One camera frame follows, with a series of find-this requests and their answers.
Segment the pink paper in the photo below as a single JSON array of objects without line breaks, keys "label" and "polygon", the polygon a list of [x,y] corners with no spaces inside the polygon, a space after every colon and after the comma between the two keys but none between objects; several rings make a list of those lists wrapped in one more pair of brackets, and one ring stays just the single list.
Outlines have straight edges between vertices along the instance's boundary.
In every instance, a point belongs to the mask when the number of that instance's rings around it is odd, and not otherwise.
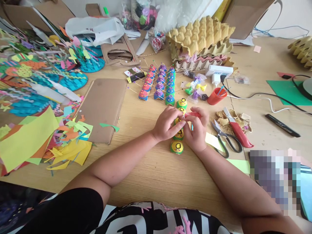
[{"label": "pink paper", "polygon": [[257,53],[260,53],[260,50],[261,50],[261,46],[258,46],[258,45],[255,45],[254,46],[254,52],[257,52]]}]

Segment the white cable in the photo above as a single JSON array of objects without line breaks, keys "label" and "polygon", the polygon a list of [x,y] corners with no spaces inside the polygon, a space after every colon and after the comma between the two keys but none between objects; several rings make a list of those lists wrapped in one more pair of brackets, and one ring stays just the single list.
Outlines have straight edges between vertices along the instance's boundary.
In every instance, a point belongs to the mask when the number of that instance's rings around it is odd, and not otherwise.
[{"label": "white cable", "polygon": [[[228,95],[228,97],[230,97],[230,98],[236,98],[236,99],[244,99],[244,100],[247,100],[247,99],[250,99],[250,98],[253,98],[253,97],[249,97],[249,98],[238,98],[238,97],[234,97],[234,96],[230,96],[230,95]],[[274,111],[273,110],[273,106],[272,106],[272,101],[271,101],[271,99],[269,99],[269,98],[267,98],[267,97],[261,97],[261,98],[258,98],[258,99],[268,99],[269,100],[269,102],[270,102],[270,107],[271,107],[271,111],[273,112],[273,113],[277,113],[277,112],[280,112],[280,111],[284,111],[284,110],[291,110],[291,111],[299,111],[299,112],[302,112],[302,113],[305,113],[305,114],[312,114],[311,112],[305,112],[305,111],[301,111],[301,110],[296,110],[296,109],[293,109],[293,108],[284,108],[284,109],[281,109],[281,110],[278,110],[278,111]]]}]

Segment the black marker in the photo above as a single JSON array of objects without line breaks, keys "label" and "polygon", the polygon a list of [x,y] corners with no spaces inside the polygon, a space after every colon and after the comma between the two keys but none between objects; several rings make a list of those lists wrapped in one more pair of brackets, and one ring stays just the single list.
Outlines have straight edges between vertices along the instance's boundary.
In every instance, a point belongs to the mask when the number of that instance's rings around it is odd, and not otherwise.
[{"label": "black marker", "polygon": [[281,127],[284,131],[288,132],[289,135],[294,136],[294,137],[301,137],[299,133],[296,131],[292,130],[290,127],[287,125],[283,124],[281,121],[279,121],[277,118],[273,117],[270,114],[265,115],[270,121],[275,123],[277,126]]}]

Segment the red cup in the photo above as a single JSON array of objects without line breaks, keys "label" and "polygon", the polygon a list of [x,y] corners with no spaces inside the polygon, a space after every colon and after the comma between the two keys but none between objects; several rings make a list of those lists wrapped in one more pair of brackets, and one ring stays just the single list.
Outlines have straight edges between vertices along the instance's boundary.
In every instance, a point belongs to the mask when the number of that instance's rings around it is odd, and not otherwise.
[{"label": "red cup", "polygon": [[222,89],[220,91],[221,88],[215,88],[214,91],[212,92],[212,94],[209,96],[209,98],[207,99],[208,104],[214,106],[215,104],[217,104],[219,101],[221,101],[222,99],[224,99],[228,93],[224,93],[226,91],[226,89]]}]

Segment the glue bottle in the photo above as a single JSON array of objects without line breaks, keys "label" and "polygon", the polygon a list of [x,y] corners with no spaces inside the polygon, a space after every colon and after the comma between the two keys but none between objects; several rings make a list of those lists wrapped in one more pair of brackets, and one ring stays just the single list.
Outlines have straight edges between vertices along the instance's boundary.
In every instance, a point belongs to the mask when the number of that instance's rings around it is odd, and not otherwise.
[{"label": "glue bottle", "polygon": [[81,98],[75,94],[73,91],[71,91],[69,88],[64,87],[63,85],[61,85],[60,83],[55,83],[54,81],[48,79],[48,81],[51,82],[51,84],[53,85],[54,88],[57,89],[57,91],[64,95],[65,97],[69,98],[70,100],[72,100],[73,102],[81,102]]},{"label": "glue bottle", "polygon": [[45,98],[48,98],[54,102],[60,103],[62,105],[68,105],[71,102],[67,97],[59,94],[58,92],[54,91],[53,89],[49,87],[42,86],[40,84],[34,84],[24,79],[22,79],[22,81],[30,84],[32,89],[35,90],[37,94],[44,96]]}]

